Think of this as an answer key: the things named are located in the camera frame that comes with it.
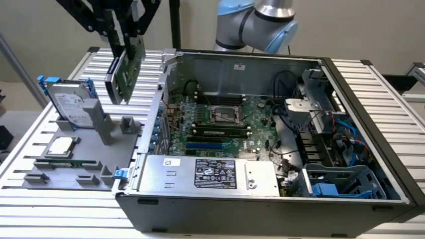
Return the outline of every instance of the green circuit board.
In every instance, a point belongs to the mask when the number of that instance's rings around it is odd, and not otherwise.
[[[258,103],[264,104],[262,109],[257,106]],[[199,105],[189,97],[184,97],[183,95],[171,96],[169,104],[180,106],[180,110],[173,112],[176,114],[175,120],[177,119],[180,122],[179,126],[172,124],[172,128],[175,128],[171,135],[169,155],[187,155],[185,145],[188,137],[193,136],[192,124],[197,122],[199,125],[249,126],[252,134],[246,138],[223,138],[223,149],[191,149],[192,156],[237,158],[240,153],[256,151],[257,157],[264,158],[262,160],[269,160],[265,142],[268,141],[269,145],[272,145],[278,137],[276,127],[270,126],[272,106],[266,105],[265,99],[261,97],[248,97],[245,103],[233,107],[239,110],[239,119],[241,120],[237,124],[225,119],[212,122],[212,108],[223,106]]]
[[[137,82],[139,72],[140,72],[140,64],[143,58],[145,56],[145,47],[141,36],[137,38],[137,43],[135,45],[135,58],[132,60],[128,59],[127,52],[123,52],[124,59],[123,63],[119,66],[119,69],[115,74],[115,78],[117,80],[120,93],[123,96],[123,100],[129,102],[133,89]]]

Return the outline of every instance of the circuit board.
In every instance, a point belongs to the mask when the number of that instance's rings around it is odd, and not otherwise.
[[[128,55],[125,52],[123,63],[119,66],[119,69],[115,74],[115,78],[117,80],[117,85],[120,89],[120,94],[123,97],[123,100],[125,102],[129,101],[133,93],[133,89],[137,82],[139,72],[140,72],[140,64],[143,57],[145,55],[145,47],[141,37],[137,38],[137,43],[135,45],[135,58],[132,60],[128,59]]]
[[[240,155],[249,155],[249,157],[254,157],[254,160],[269,160],[269,151],[265,149],[266,143],[272,145],[278,138],[276,127],[270,126],[272,106],[266,105],[266,99],[261,97],[248,97],[240,106],[224,107],[217,105],[199,105],[189,97],[175,95],[171,96],[169,104],[180,106],[180,110],[173,112],[175,119],[169,119],[180,121],[179,125],[175,124],[175,129],[172,129],[169,155],[187,155],[189,150],[192,156],[240,158]],[[216,112],[221,110],[224,113],[213,113],[213,110],[216,110]],[[232,117],[237,119],[239,123],[229,120],[229,114],[236,111],[237,113],[235,114],[239,114],[239,116],[235,117],[232,115]],[[236,127],[249,127],[250,134],[246,137],[241,135],[240,138],[224,137],[221,140],[223,148],[220,149],[188,149],[188,139],[191,139],[193,135],[193,122],[204,126],[229,126],[236,124]]]

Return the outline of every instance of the gray robot arm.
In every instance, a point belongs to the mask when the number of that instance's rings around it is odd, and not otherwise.
[[[250,46],[265,53],[286,47],[297,31],[292,0],[221,0],[216,31],[217,51],[244,51]]]

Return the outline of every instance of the cpu socket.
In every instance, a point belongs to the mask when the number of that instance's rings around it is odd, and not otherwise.
[[[211,122],[240,123],[239,107],[213,106]]]

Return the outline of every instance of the black pole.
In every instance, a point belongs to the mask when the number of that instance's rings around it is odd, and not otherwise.
[[[173,48],[181,49],[180,0],[169,0]]]

